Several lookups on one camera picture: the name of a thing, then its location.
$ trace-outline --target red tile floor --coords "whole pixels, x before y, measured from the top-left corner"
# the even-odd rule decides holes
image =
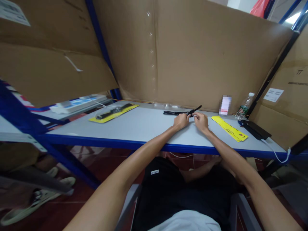
[[[100,180],[104,181],[117,166],[122,163],[127,156],[130,154],[131,150],[126,149],[104,149],[98,155],[94,155],[91,161],[92,164],[88,168],[93,172],[93,174]],[[187,156],[189,154],[174,153],[179,157]],[[173,162],[181,170],[189,170],[190,168],[198,168],[208,161],[210,161],[214,156],[196,154],[188,158],[178,158],[170,155]],[[256,160],[257,167],[262,170],[262,161]],[[135,183],[140,184],[143,179],[144,172],[136,179]],[[60,171],[60,178],[67,177],[67,173]],[[15,231],[58,231],[63,230],[68,222],[74,217],[74,215],[80,210],[80,208],[85,204],[85,202],[92,195],[94,190],[88,187],[80,179],[76,179],[76,184],[74,187],[74,193],[72,196],[59,196],[55,200],[49,201],[39,208],[36,212],[28,216],[27,218],[17,222],[16,224],[1,227],[0,230],[15,230]],[[0,217],[2,217],[7,211],[1,211]],[[123,228],[125,231],[129,231],[131,227],[133,214],[128,218],[127,224]],[[244,231],[247,230],[245,224],[241,220],[241,214],[238,214],[237,230]]]

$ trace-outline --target power strip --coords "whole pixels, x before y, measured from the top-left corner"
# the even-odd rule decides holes
[[[92,95],[91,98],[79,98],[79,99],[74,99],[74,100],[71,100],[71,105],[69,106],[66,106],[66,107],[59,107],[57,105],[55,106],[52,106],[52,107],[49,107],[50,110],[52,112],[55,112],[57,114],[69,114],[69,113],[72,113],[74,111],[78,111],[78,110],[81,110],[85,107],[89,107],[91,105],[94,105],[96,104],[96,102],[94,102],[93,100],[97,101],[97,102],[102,102],[104,100],[106,100],[107,97],[104,96],[104,95]]]

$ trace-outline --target yellow card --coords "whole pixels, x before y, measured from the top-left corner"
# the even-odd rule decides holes
[[[121,112],[111,114],[110,116],[108,116],[108,117],[106,117],[106,118],[104,118],[104,119],[98,120],[97,118],[94,117],[94,118],[90,118],[89,121],[97,122],[97,123],[103,124],[103,123],[108,122],[109,120],[112,120],[112,119],[114,119],[114,118],[119,117],[120,115],[122,115],[122,114],[124,114],[124,113],[126,113],[126,112],[128,112],[128,111],[130,111],[130,110],[132,110],[132,109],[134,109],[134,108],[136,108],[136,107],[138,107],[138,106],[140,106],[140,105],[139,105],[139,104],[133,104],[132,106],[129,106],[129,107],[127,107],[127,108],[124,108]]]
[[[226,132],[228,132],[237,142],[244,141],[248,138],[247,135],[232,127],[226,121],[224,121],[220,116],[212,116],[212,120],[218,123]]]

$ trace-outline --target black shorts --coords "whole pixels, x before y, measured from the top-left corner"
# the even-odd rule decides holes
[[[236,191],[235,178],[220,166],[187,184],[177,166],[155,157],[145,169],[133,230],[149,230],[182,210],[205,214],[217,221],[222,230],[229,230],[230,198]]]

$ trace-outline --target plastic bottle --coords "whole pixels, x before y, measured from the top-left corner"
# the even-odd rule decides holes
[[[240,108],[238,109],[235,118],[237,120],[244,119],[244,116],[246,115],[250,105],[252,104],[252,98],[254,97],[254,93],[249,93],[248,97],[243,101]]]

